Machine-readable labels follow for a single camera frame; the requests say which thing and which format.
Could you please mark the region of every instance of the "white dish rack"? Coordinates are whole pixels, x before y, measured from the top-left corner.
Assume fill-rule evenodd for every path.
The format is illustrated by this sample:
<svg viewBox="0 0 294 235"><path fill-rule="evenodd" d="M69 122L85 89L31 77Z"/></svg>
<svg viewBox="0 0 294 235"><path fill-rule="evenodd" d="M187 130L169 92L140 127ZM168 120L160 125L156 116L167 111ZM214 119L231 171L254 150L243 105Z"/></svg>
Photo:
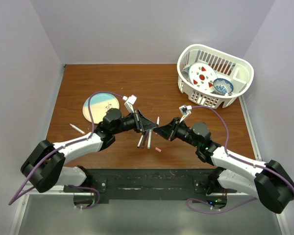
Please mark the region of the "white dish rack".
<svg viewBox="0 0 294 235"><path fill-rule="evenodd" d="M228 96L213 94L201 91L191 84L181 72L195 62L208 64L214 69L218 78L229 80L234 87L232 94ZM177 72L180 91L186 93L192 102L213 109L222 103L223 108L231 105L237 97L248 90L254 78L254 69L249 62L201 44L190 45L183 51L177 61Z"/></svg>

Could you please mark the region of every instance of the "pen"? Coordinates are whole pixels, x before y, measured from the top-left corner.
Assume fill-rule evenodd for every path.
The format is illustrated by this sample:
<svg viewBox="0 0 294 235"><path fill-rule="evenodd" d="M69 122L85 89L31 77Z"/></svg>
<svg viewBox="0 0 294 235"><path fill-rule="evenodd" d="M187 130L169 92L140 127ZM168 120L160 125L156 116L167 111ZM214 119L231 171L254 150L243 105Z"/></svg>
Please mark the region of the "pen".
<svg viewBox="0 0 294 235"><path fill-rule="evenodd" d="M144 134L142 133L141 138L139 139L137 147L141 146L142 140L143 140Z"/></svg>
<svg viewBox="0 0 294 235"><path fill-rule="evenodd" d="M159 122L160 122L160 118L159 118L159 116L158 116L158 118L157 118L157 125L159 126Z"/></svg>
<svg viewBox="0 0 294 235"><path fill-rule="evenodd" d="M71 125L71 127L73 127L73 129L75 129L75 130L78 131L79 133L81 133L81 134L83 134L83 135L86 134L86 133L83 132L81 129L79 129L77 126L74 126L73 124L70 124L70 125Z"/></svg>
<svg viewBox="0 0 294 235"><path fill-rule="evenodd" d="M144 146L145 146L147 136L148 136L148 132L145 131L145 133L144 133L144 140L143 140L143 144L142 144L142 148L144 148Z"/></svg>
<svg viewBox="0 0 294 235"><path fill-rule="evenodd" d="M150 144L151 144L151 133L152 133L152 130L150 129L149 130L149 135L148 135L148 145L147 145L147 148L150 148Z"/></svg>

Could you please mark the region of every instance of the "blue and white bowl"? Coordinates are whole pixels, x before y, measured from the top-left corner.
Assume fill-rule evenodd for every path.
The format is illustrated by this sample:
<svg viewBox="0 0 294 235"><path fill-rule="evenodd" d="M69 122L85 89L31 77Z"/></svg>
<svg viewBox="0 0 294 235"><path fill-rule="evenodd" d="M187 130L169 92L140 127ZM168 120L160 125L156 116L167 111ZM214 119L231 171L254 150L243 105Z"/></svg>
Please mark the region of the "blue and white bowl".
<svg viewBox="0 0 294 235"><path fill-rule="evenodd" d="M215 93L220 94L220 95L225 95L226 93L231 93L233 92L233 84L224 79L224 78L217 78L214 80L214 90Z"/></svg>

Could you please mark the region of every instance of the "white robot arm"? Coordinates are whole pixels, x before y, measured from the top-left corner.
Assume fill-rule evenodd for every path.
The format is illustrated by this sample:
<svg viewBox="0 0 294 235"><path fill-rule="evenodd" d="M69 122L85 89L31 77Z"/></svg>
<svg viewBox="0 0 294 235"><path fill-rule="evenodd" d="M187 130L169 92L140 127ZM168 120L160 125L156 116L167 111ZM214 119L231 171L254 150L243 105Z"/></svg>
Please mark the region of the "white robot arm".
<svg viewBox="0 0 294 235"><path fill-rule="evenodd" d="M196 148L200 160L217 166L210 177L212 187L234 189L258 198L270 211L281 213L294 200L294 182L280 163L261 162L246 158L213 142L204 122L192 127L185 124L191 106L180 108L182 117L175 117L169 124L154 130L161 137L173 141L178 138Z"/></svg>
<svg viewBox="0 0 294 235"><path fill-rule="evenodd" d="M40 142L23 164L23 175L30 177L30 182L39 192L45 192L54 185L89 187L91 176L86 169L81 166L63 167L64 164L85 154L108 148L115 141L117 133L128 130L139 133L153 129L167 140L178 138L194 146L200 160L217 166L208 177L212 188L228 188L247 193L258 198L266 208L275 213L281 213L294 199L294 182L278 162L255 161L227 151L210 139L211 133L203 122L188 127L185 120L191 114L191 106L181 106L182 118L175 117L169 124L158 127L139 110L133 109L136 97L124 96L123 100L129 111L127 116L122 117L119 109L110 109L94 132L66 142Z"/></svg>

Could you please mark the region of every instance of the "wooden tabletop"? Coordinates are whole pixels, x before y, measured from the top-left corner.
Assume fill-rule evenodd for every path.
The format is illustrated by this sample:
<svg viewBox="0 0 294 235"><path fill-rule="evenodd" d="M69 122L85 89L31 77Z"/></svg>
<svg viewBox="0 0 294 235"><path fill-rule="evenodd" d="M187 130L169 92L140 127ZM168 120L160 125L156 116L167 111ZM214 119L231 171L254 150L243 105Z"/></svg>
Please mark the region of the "wooden tabletop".
<svg viewBox="0 0 294 235"><path fill-rule="evenodd" d="M134 105L150 120L160 117L160 125L180 117L179 106L195 105L182 94L177 86L175 64L155 65L67 65L59 95L51 119L47 139L50 142L67 141L81 134L71 128L72 123L88 133L91 124L83 114L86 99L94 92L110 91L125 96L137 96ZM125 116L128 111L119 99L120 109ZM228 148L243 156L253 158L239 99L217 112L224 118L230 130ZM210 110L195 109L186 123L192 126L203 121L212 133L212 139L224 145L225 129L219 118ZM202 163L195 148L175 139L166 141L152 133L151 148L137 148L141 134L128 131L116 135L116 141L107 149L82 156L67 166L82 165L85 168L212 168ZM159 153L155 147L162 149Z"/></svg>

